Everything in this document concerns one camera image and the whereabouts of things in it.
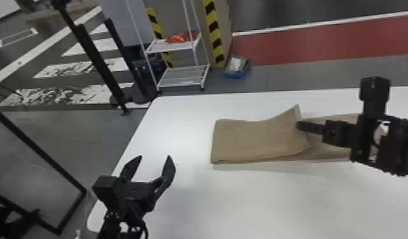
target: hazard stripe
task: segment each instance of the hazard stripe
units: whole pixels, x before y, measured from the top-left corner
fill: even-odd
[[[155,9],[147,8],[146,12],[147,16],[149,17],[149,21],[151,21],[152,23],[152,29],[154,30],[156,39],[163,39],[163,31],[161,29],[161,26],[158,24]],[[167,65],[170,68],[173,68],[173,60],[170,54],[168,54],[167,52],[163,52],[161,55],[163,56],[163,60],[167,63]]]
[[[223,68],[226,65],[226,58],[223,50],[219,21],[217,20],[216,6],[213,0],[203,0],[203,6],[205,9],[205,20],[210,33],[210,41],[213,49],[213,57],[216,61],[216,67]]]

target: red object on shelf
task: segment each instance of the red object on shelf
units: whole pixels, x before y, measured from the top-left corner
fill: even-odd
[[[192,30],[192,41],[195,41],[197,36],[198,36],[198,31],[197,30]],[[167,38],[165,41],[167,43],[183,43],[185,41],[190,41],[191,37],[189,36],[189,31],[184,31],[182,34],[178,35],[173,35],[169,38]]]

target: folded towel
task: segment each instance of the folded towel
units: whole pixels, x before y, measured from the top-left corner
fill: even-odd
[[[347,160],[350,149],[322,143],[322,136],[296,129],[306,120],[357,122],[358,114],[302,119],[299,106],[262,121],[217,120],[214,126],[211,162],[252,163],[281,160]]]

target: tripod base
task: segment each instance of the tripod base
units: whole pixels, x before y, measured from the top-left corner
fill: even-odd
[[[35,225],[34,219],[29,217],[21,217],[13,222],[5,223],[10,214],[11,209],[0,207],[0,238],[20,239]],[[31,214],[32,217],[39,217],[39,209],[33,210]]]
[[[139,88],[137,87],[137,84],[134,84],[131,87],[122,88],[121,90],[123,91],[126,99],[126,102],[124,103],[133,102],[136,104],[146,104],[154,100],[157,96],[155,87],[153,85],[146,85],[145,88],[147,91],[146,96],[142,95]],[[109,102],[113,107],[118,106],[118,101],[113,95],[111,95]]]

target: black metal frame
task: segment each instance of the black metal frame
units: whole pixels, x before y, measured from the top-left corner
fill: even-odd
[[[2,123],[11,133],[16,135],[23,143],[25,143],[31,150],[38,154],[45,162],[47,162],[52,168],[54,168],[58,173],[60,173],[66,180],[68,180],[76,189],[79,190],[74,203],[71,205],[69,210],[63,216],[61,222],[56,226],[52,226],[50,223],[36,217],[31,212],[17,205],[16,203],[10,201],[4,196],[0,195],[0,204],[5,207],[11,208],[14,212],[20,214],[23,217],[34,220],[36,224],[42,226],[43,228],[55,233],[56,235],[62,234],[64,227],[66,226],[69,219],[72,217],[74,211],[78,208],[81,200],[86,196],[86,188],[77,181],[68,171],[66,171],[61,165],[59,165],[49,154],[47,154],[41,147],[39,147],[31,138],[29,138],[19,127],[17,127],[13,122],[10,121],[1,111],[0,111],[0,123]]]

